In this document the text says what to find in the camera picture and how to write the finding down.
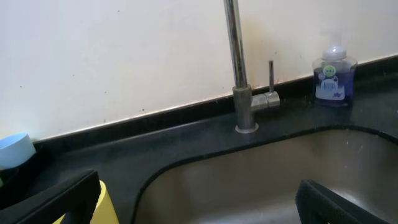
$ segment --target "yellow cup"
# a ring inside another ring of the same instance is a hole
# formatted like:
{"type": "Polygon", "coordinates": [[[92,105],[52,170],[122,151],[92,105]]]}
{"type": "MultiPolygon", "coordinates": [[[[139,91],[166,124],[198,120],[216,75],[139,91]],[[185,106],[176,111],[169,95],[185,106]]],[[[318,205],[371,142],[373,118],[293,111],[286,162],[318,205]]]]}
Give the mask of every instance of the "yellow cup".
{"type": "MultiPolygon", "coordinates": [[[[90,224],[119,224],[118,217],[116,216],[116,212],[114,211],[111,197],[106,190],[106,186],[104,182],[102,182],[102,180],[100,180],[99,183],[101,184],[101,193],[99,195],[98,202],[95,207],[93,218],[91,219],[90,224]]],[[[61,216],[53,224],[60,224],[63,216],[61,216]]]]}

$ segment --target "white wall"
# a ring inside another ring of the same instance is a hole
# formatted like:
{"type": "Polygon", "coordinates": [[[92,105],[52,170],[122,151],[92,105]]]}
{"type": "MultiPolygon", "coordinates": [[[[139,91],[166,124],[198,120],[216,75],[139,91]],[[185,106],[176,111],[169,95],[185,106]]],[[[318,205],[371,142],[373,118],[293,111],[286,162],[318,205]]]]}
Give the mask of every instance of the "white wall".
{"type": "MultiPolygon", "coordinates": [[[[396,0],[240,1],[248,79],[311,74],[339,29],[359,61],[398,53],[396,0]]],[[[0,1],[0,137],[43,139],[231,94],[222,0],[0,1]]]]}

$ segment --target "black countertop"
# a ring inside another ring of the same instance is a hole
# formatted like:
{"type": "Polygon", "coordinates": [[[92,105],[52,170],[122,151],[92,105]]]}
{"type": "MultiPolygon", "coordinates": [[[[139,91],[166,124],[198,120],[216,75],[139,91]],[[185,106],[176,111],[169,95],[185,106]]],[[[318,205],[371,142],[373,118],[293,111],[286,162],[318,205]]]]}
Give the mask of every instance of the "black countertop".
{"type": "Polygon", "coordinates": [[[310,96],[282,99],[281,107],[259,113],[259,129],[234,130],[226,114],[149,134],[70,151],[56,157],[38,176],[32,191],[95,169],[108,188],[120,223],[130,223],[140,191],[168,167],[205,159],[324,129],[357,129],[398,138],[398,75],[355,83],[351,108],[313,105],[310,96]]]}

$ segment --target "sink basin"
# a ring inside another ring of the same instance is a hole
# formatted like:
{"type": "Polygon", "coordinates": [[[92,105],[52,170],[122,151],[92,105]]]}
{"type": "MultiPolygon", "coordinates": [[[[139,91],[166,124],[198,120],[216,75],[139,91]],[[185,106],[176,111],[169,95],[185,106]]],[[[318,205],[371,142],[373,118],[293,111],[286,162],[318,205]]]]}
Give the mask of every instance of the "sink basin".
{"type": "Polygon", "coordinates": [[[300,223],[302,179],[398,222],[398,145],[330,130],[170,169],[145,189],[135,223],[300,223]]]}

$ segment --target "soap dispenser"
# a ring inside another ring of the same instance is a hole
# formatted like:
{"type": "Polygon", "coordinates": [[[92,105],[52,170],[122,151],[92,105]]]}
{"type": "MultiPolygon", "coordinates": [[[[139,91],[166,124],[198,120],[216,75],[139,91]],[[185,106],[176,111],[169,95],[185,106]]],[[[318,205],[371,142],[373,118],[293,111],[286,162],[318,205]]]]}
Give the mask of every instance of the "soap dispenser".
{"type": "Polygon", "coordinates": [[[351,106],[354,97],[354,72],[357,60],[347,57],[341,34],[330,34],[330,47],[312,64],[313,102],[318,105],[351,106]]]}

